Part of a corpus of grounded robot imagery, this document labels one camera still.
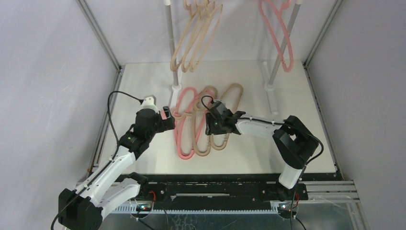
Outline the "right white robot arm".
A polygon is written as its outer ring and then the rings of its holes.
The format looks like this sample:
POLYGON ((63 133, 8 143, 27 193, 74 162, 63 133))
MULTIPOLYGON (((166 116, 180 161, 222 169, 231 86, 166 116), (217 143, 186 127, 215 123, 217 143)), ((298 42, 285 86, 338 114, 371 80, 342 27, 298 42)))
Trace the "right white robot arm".
POLYGON ((208 136, 251 135, 274 141, 285 162, 276 187, 277 195, 282 199, 290 199, 295 194, 295 185, 307 165, 318 157, 316 149, 324 149, 322 142, 294 115, 282 121, 266 120, 244 111, 232 112, 221 101, 211 101, 206 109, 205 133, 208 136))

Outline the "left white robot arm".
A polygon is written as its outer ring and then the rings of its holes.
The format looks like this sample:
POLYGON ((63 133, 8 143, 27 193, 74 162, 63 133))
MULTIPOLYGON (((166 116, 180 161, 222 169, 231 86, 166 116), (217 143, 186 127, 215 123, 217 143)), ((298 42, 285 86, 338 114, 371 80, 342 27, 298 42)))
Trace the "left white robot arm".
POLYGON ((73 190, 64 189, 58 197, 56 222, 70 230, 97 230, 103 220, 125 201, 143 200, 151 190, 148 179, 136 172, 127 175, 115 188, 111 185, 149 147, 157 133, 175 128, 168 106, 159 111, 152 105, 136 113, 135 123, 118 140, 114 154, 88 179, 73 190))

